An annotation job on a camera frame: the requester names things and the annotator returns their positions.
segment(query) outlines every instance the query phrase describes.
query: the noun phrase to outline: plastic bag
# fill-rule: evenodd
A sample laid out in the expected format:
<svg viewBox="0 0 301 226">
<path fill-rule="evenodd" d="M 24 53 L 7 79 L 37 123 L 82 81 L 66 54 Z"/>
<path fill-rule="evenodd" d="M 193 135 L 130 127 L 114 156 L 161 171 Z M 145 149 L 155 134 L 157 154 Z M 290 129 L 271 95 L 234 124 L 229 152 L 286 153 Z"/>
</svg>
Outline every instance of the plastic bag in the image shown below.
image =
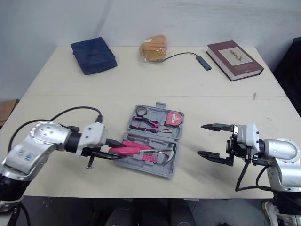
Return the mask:
<svg viewBox="0 0 301 226">
<path fill-rule="evenodd" d="M 165 36 L 156 35 L 145 39 L 139 47 L 139 53 L 145 61 L 163 61 L 167 53 Z"/>
</svg>

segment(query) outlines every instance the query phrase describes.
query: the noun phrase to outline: gray plastic tool case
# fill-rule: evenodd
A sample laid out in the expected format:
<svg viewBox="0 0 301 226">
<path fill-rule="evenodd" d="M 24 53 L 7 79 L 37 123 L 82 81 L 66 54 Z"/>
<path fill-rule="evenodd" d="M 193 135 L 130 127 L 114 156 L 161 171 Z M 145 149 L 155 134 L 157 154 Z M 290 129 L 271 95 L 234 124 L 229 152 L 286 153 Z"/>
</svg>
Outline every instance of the gray plastic tool case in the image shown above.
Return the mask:
<svg viewBox="0 0 301 226">
<path fill-rule="evenodd" d="M 184 114 L 182 112 L 177 112 L 182 116 L 182 122 L 180 125 L 173 127 L 170 126 L 173 131 L 172 133 L 163 133 L 158 131 L 157 133 L 152 133 L 149 131 L 140 131 L 136 129 L 130 129 L 130 125 L 136 125 L 141 127 L 147 127 L 144 122 L 141 121 L 135 121 L 133 120 L 134 116 L 136 115 L 136 108 L 138 107 L 145 107 L 147 109 L 147 114 L 144 115 L 143 117 L 148 118 L 152 121 L 158 121 L 160 125 L 164 126 L 167 114 L 169 112 L 177 112 L 177 111 L 172 111 L 172 110 L 167 110 L 165 109 L 165 104 L 157 102 L 156 107 L 151 107 L 151 106 L 144 106 L 144 105 L 136 105 L 129 123 L 127 125 L 128 131 L 124 134 L 122 140 L 126 140 L 129 142 L 134 142 L 138 144 L 143 144 L 143 145 L 148 145 L 153 148 L 164 148 L 164 147 L 169 147 L 171 144 L 174 144 L 174 157 L 173 159 L 164 164 L 164 161 L 162 163 L 159 162 L 159 160 L 163 160 L 166 158 L 163 154 L 161 153 L 140 153 L 139 155 L 135 155 L 135 157 L 132 156 L 127 156 L 122 159 L 116 159 L 113 160 L 115 165 L 122 166 L 122 167 L 127 167 L 135 170 L 140 170 L 143 172 L 155 174 L 158 176 L 162 177 L 167 177 L 171 178 L 174 176 L 174 171 L 177 163 L 177 158 L 178 158 L 178 152 L 179 152 L 179 146 L 177 143 L 177 140 L 180 139 L 181 134 L 182 134 L 182 127 L 184 123 Z M 155 156 L 158 158 L 158 162 L 150 162 L 150 161 L 144 161 L 144 160 L 139 160 L 139 158 L 142 158 L 143 155 L 151 155 Z"/>
</svg>

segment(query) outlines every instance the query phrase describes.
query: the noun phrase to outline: white wall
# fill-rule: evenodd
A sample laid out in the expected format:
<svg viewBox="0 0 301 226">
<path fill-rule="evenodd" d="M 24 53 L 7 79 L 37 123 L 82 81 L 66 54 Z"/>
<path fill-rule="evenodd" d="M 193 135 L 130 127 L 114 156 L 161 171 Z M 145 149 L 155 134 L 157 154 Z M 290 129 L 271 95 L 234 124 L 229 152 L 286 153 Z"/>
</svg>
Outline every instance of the white wall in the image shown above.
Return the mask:
<svg viewBox="0 0 301 226">
<path fill-rule="evenodd" d="M 98 35 L 113 46 L 154 34 L 170 46 L 235 40 L 274 69 L 301 36 L 300 9 L 299 0 L 0 0 L 0 98 L 21 97 L 55 46 Z"/>
</svg>

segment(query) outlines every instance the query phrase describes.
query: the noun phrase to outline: blue sticker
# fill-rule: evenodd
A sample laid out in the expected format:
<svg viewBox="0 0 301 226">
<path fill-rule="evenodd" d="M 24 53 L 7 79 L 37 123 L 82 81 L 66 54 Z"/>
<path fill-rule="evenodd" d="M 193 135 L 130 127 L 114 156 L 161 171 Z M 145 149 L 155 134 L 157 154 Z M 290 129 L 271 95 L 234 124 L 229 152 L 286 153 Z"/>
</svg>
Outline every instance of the blue sticker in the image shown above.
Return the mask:
<svg viewBox="0 0 301 226">
<path fill-rule="evenodd" d="M 19 151 L 19 156 L 24 155 L 24 152 L 25 152 L 24 150 L 20 150 L 20 151 Z"/>
<path fill-rule="evenodd" d="M 25 160 L 30 161 L 33 158 L 33 154 L 29 153 L 28 155 L 26 155 Z"/>
</svg>

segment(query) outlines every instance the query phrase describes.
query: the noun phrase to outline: tool kit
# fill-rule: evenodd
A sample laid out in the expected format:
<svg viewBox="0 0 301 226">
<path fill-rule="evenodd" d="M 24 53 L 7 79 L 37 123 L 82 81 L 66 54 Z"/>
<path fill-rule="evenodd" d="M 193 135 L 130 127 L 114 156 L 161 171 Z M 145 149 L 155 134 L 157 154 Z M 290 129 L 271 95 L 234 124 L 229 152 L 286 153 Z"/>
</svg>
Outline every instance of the tool kit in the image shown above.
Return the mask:
<svg viewBox="0 0 301 226">
<path fill-rule="evenodd" d="M 114 164 L 171 178 L 183 122 L 184 114 L 165 109 L 164 103 L 157 102 L 156 107 L 136 105 L 122 139 L 125 147 L 109 150 L 125 156 L 113 160 Z"/>
</svg>

